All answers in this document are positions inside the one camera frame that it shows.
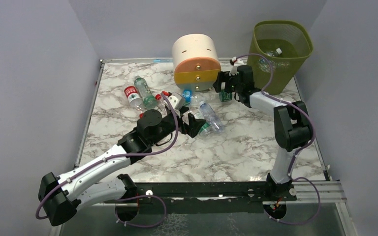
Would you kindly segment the green label Nongfu bottle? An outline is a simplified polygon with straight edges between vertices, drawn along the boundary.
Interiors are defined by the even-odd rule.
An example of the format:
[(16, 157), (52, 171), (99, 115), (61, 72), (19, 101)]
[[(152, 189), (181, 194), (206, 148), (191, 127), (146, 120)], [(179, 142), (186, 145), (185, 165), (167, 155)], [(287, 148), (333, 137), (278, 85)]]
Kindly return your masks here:
[[(205, 119), (205, 117), (200, 112), (193, 112), (193, 115), (196, 119)], [(215, 131), (213, 130), (212, 126), (208, 122), (205, 122), (199, 130), (198, 135), (205, 137), (212, 135), (214, 132)]]

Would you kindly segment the dark green label bottle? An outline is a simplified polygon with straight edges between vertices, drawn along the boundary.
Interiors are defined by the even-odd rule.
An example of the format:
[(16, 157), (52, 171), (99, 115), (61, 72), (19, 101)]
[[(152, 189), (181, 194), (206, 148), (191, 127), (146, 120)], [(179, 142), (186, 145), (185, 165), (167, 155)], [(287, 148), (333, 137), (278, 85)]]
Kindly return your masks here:
[(212, 92), (209, 95), (208, 102), (209, 103), (226, 103), (230, 102), (233, 99), (232, 93), (228, 93), (226, 91), (221, 91), (219, 93)]

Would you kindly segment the blue label clear bottle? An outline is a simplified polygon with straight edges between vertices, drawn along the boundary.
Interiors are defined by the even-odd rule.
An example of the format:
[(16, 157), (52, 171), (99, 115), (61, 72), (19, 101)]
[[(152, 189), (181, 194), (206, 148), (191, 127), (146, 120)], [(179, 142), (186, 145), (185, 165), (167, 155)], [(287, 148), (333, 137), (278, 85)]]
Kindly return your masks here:
[(208, 92), (196, 92), (190, 89), (181, 91), (181, 97), (185, 100), (185, 104), (188, 106), (197, 106), (201, 101), (206, 102), (209, 93)]

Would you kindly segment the clear blue tinted bottle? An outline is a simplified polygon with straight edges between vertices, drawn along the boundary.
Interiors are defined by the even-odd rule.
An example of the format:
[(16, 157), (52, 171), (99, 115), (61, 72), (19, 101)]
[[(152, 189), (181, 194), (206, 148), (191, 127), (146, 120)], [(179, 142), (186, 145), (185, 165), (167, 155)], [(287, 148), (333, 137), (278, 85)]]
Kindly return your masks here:
[(199, 102), (199, 110), (215, 132), (224, 131), (224, 125), (212, 107), (205, 101)]

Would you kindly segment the white label bottle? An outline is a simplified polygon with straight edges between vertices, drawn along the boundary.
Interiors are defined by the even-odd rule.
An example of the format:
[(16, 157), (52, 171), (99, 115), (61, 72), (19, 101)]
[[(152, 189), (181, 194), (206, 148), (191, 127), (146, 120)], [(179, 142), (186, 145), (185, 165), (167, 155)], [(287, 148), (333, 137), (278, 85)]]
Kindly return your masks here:
[(274, 50), (272, 50), (272, 51), (268, 51), (268, 52), (266, 52), (265, 54), (268, 55), (268, 56), (270, 56), (270, 57), (275, 57), (275, 58), (277, 58), (277, 57), (279, 57), (282, 53), (283, 53), (283, 52), (282, 52), (282, 50), (281, 50), (280, 48), (276, 48), (276, 49), (274, 49)]

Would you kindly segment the red label Nongfu bottle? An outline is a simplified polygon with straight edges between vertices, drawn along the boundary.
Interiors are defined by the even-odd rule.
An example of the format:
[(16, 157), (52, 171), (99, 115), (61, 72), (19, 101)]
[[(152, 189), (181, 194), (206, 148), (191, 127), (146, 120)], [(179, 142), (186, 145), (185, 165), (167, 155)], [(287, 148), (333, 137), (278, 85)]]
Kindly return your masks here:
[(168, 105), (166, 102), (166, 99), (169, 97), (169, 94), (166, 92), (159, 93), (155, 96), (155, 99), (157, 100), (157, 105), (161, 110), (166, 110)]

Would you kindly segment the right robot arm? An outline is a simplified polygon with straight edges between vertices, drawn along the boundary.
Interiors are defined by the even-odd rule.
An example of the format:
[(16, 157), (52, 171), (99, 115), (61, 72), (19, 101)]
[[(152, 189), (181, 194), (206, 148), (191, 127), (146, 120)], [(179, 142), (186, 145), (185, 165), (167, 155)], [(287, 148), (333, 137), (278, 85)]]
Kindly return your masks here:
[(219, 72), (213, 88), (217, 93), (232, 93), (236, 101), (274, 119), (275, 140), (279, 149), (266, 179), (266, 194), (276, 197), (289, 191), (299, 152), (315, 137), (305, 103), (287, 102), (256, 88), (252, 67), (247, 65)]

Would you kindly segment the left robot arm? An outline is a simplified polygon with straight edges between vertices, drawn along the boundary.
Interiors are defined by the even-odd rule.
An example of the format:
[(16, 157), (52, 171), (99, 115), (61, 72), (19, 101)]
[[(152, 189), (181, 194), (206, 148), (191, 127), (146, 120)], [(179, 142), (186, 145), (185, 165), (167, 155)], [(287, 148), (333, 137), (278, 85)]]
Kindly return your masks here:
[(147, 110), (136, 127), (101, 156), (64, 174), (44, 175), (38, 191), (40, 204), (36, 219), (48, 219), (52, 226), (58, 226), (86, 205), (129, 195), (132, 187), (128, 180), (113, 182), (115, 187), (104, 186), (99, 181), (146, 156), (166, 152), (179, 134), (196, 137), (205, 123), (206, 120), (196, 118), (187, 107), (178, 111), (167, 109), (164, 117), (158, 110)]

